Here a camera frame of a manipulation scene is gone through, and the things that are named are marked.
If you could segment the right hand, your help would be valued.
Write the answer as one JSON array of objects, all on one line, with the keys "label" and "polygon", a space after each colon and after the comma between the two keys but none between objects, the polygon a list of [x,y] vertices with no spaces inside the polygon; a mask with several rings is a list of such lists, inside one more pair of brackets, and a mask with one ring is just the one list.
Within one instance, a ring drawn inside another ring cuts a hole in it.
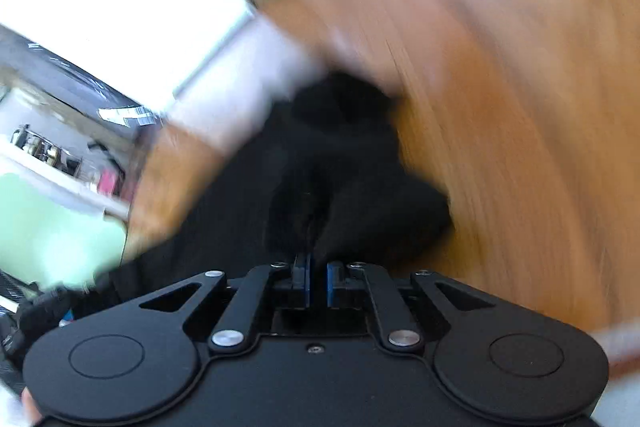
[{"label": "right hand", "polygon": [[24,388],[21,393],[21,403],[25,417],[27,418],[29,424],[32,426],[37,425],[42,420],[42,415],[40,414],[38,407],[36,406],[32,394],[27,388]]}]

